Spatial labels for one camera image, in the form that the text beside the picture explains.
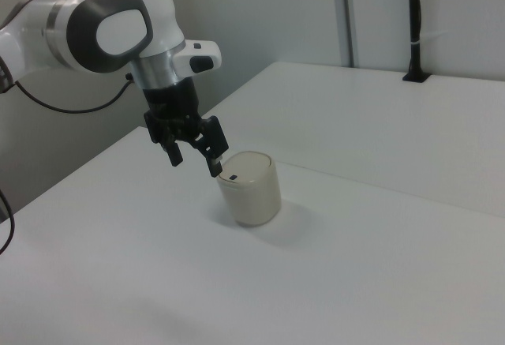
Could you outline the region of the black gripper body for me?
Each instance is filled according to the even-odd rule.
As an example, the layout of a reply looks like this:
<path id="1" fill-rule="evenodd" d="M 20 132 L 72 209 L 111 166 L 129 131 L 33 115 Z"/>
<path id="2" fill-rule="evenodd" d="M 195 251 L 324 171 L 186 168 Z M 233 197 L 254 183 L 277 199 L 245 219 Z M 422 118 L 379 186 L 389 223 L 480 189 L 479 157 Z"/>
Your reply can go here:
<path id="1" fill-rule="evenodd" d="M 201 120 L 198 112 L 199 100 L 191 77 L 187 77 L 166 88 L 144 89 L 149 110 L 144 113 L 144 120 L 149 126 L 155 120 L 189 118 L 195 122 Z"/>

